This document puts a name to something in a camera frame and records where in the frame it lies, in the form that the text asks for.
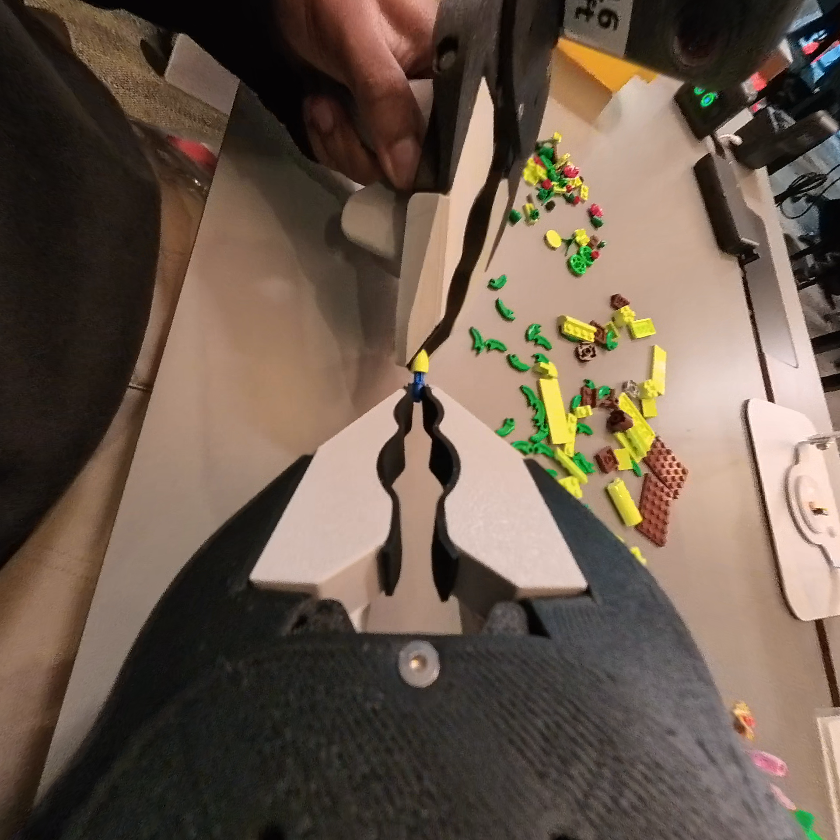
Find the dark grey flat plate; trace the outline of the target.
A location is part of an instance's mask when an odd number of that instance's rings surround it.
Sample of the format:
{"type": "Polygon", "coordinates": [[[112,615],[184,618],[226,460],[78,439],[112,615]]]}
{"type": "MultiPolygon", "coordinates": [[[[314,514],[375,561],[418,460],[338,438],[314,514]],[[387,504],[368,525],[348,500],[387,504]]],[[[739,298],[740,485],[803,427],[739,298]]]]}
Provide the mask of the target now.
{"type": "Polygon", "coordinates": [[[759,345],[763,354],[792,369],[799,367],[780,281],[769,251],[743,269],[759,345]]]}

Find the yellow plastic bin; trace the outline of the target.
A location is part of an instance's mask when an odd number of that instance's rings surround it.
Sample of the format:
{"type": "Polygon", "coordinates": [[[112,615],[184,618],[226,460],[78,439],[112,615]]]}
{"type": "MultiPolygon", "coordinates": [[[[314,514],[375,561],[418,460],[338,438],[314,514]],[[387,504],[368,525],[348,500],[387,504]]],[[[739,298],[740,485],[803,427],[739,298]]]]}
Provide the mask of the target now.
{"type": "Polygon", "coordinates": [[[650,83],[658,77],[653,70],[567,38],[559,40],[558,50],[612,93],[620,91],[631,79],[650,83]]]}

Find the scatter of lime bricks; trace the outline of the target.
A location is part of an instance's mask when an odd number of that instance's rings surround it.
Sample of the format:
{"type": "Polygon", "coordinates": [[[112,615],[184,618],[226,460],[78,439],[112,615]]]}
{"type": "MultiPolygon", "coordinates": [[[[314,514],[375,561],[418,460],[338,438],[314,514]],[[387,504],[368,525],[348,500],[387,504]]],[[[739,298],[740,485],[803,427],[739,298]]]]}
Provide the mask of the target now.
{"type": "Polygon", "coordinates": [[[688,476],[652,426],[657,400],[665,395],[668,355],[655,344],[647,378],[625,381],[618,390],[584,380],[568,401],[563,399],[560,376],[542,353],[533,356],[537,390],[521,392],[533,412],[533,434],[516,447],[527,455],[551,459],[560,472],[549,474],[572,498],[581,501],[591,476],[611,477],[605,494],[625,529],[633,529],[657,548],[669,537],[671,509],[688,476]],[[605,431],[614,442],[592,456],[580,451],[578,437],[589,437],[589,419],[595,410],[605,413],[605,431]]]}

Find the white monitor stand base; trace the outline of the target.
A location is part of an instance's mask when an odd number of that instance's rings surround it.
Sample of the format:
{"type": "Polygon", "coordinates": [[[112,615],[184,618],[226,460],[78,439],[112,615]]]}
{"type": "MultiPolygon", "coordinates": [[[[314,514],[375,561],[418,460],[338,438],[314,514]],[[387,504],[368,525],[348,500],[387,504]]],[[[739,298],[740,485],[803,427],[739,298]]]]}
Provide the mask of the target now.
{"type": "Polygon", "coordinates": [[[758,398],[743,413],[786,604],[803,622],[838,617],[838,432],[758,398]]]}

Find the black flat device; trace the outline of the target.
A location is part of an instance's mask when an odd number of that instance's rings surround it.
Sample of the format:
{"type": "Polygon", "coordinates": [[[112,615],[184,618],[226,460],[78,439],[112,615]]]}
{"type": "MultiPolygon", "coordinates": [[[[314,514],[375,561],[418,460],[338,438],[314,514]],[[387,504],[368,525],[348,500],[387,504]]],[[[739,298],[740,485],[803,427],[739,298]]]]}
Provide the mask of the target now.
{"type": "Polygon", "coordinates": [[[720,154],[707,153],[694,164],[694,173],[720,251],[735,257],[742,266],[759,259],[762,239],[758,222],[729,161],[720,154]]]}

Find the heap of small flower pieces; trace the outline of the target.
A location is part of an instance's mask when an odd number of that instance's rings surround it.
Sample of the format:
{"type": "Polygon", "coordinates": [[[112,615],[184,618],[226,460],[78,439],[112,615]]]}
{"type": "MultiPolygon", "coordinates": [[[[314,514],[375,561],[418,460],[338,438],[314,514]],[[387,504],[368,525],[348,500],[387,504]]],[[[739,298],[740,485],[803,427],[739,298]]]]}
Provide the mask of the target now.
{"type": "Polygon", "coordinates": [[[555,132],[538,140],[521,169],[525,192],[508,211],[510,228],[541,230],[542,242],[563,257],[573,277],[583,277],[602,257],[606,241],[603,206],[592,200],[590,185],[555,132]]]}

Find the black box device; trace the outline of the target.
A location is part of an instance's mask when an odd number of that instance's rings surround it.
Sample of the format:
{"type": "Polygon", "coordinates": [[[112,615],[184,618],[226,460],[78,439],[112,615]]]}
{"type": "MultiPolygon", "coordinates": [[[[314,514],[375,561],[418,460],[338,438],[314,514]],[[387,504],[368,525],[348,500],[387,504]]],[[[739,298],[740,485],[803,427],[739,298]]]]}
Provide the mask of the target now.
{"type": "Polygon", "coordinates": [[[757,111],[735,136],[740,143],[732,154],[742,166],[757,171],[777,172],[799,159],[838,132],[838,122],[826,110],[792,120],[780,110],[757,111]]]}

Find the person's left forearm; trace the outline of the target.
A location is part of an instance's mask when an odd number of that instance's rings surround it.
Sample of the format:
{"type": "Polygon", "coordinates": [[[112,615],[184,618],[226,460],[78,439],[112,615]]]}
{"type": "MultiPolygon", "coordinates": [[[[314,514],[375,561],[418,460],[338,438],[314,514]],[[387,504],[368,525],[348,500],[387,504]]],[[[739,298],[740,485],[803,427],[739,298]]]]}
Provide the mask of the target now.
{"type": "Polygon", "coordinates": [[[90,1],[185,35],[255,93],[314,160],[303,118],[304,77],[280,37],[270,1],[90,1]]]}

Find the large brown studded plate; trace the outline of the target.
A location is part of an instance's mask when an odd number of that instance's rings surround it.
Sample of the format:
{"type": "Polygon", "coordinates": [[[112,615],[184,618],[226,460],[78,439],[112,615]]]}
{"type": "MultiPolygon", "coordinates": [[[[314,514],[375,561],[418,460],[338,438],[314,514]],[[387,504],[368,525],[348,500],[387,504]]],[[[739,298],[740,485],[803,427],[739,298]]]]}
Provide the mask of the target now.
{"type": "Polygon", "coordinates": [[[656,436],[643,462],[648,471],[659,480],[667,491],[677,498],[686,486],[689,471],[673,449],[660,436],[656,436]]]}
{"type": "Polygon", "coordinates": [[[644,476],[637,503],[641,521],[635,526],[653,545],[663,548],[669,536],[671,509],[679,497],[679,490],[649,472],[644,476]]]}

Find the person's left hand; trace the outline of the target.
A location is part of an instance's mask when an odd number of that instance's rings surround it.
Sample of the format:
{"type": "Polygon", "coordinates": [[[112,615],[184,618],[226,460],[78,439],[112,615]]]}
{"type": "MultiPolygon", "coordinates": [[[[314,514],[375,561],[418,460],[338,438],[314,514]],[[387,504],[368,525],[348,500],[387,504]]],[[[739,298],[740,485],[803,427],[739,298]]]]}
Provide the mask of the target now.
{"type": "Polygon", "coordinates": [[[275,2],[285,45],[302,64],[346,89],[311,92],[302,116],[316,161],[367,185],[414,184],[424,121],[410,80],[432,66],[437,3],[429,1],[275,2]]]}

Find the scatter of small brown bricks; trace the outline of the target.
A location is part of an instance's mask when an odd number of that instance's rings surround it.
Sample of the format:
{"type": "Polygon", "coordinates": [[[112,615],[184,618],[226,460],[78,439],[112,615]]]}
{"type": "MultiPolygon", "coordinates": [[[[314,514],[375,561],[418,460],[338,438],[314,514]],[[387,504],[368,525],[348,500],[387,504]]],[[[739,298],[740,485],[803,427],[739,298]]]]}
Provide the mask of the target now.
{"type": "MultiPolygon", "coordinates": [[[[630,338],[645,338],[655,333],[641,323],[635,315],[631,302],[621,293],[610,298],[612,318],[605,323],[590,322],[590,341],[579,343],[574,356],[582,364],[596,360],[601,351],[614,352],[622,330],[630,338]]],[[[626,381],[620,388],[598,385],[592,379],[584,379],[579,393],[578,407],[600,408],[606,412],[606,430],[613,435],[618,448],[629,458],[629,468],[640,473],[637,465],[645,460],[655,442],[656,435],[648,418],[643,413],[644,399],[641,384],[626,381]]]]}

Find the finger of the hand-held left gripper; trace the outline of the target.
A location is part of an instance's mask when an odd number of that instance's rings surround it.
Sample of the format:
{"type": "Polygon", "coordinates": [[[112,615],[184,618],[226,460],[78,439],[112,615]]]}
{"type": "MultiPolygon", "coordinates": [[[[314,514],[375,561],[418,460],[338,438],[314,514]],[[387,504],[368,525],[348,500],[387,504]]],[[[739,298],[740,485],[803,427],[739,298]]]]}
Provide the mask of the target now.
{"type": "Polygon", "coordinates": [[[498,183],[487,183],[470,208],[461,241],[462,248],[450,272],[444,314],[422,346],[428,356],[433,356],[449,339],[469,299],[474,279],[481,277],[492,261],[507,229],[520,179],[520,174],[508,174],[500,178],[498,183]],[[497,190],[493,198],[490,198],[492,185],[497,190]]]}
{"type": "Polygon", "coordinates": [[[495,109],[486,79],[478,85],[453,185],[416,188],[406,205],[395,312],[395,361],[408,366],[440,324],[452,326],[450,291],[471,292],[490,259],[501,222],[502,182],[492,182],[495,109]]]}

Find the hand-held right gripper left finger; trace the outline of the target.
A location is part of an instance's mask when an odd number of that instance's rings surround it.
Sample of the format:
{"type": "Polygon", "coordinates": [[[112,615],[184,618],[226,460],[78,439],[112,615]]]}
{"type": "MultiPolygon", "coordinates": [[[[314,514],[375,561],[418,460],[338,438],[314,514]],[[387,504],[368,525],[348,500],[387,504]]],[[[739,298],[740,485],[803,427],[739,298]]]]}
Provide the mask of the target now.
{"type": "Polygon", "coordinates": [[[267,591],[339,602],[355,627],[392,595],[402,560],[394,484],[406,466],[411,387],[389,395],[322,444],[306,465],[249,580],[267,591]]]}

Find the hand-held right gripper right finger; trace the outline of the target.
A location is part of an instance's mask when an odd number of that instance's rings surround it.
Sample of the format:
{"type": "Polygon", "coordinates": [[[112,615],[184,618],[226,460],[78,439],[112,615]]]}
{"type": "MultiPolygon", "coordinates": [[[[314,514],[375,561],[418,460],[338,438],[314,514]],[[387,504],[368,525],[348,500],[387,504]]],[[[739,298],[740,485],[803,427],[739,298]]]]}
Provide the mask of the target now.
{"type": "Polygon", "coordinates": [[[571,598],[588,584],[532,473],[533,459],[441,388],[423,393],[428,467],[439,485],[431,561],[442,602],[482,624],[504,602],[571,598]]]}

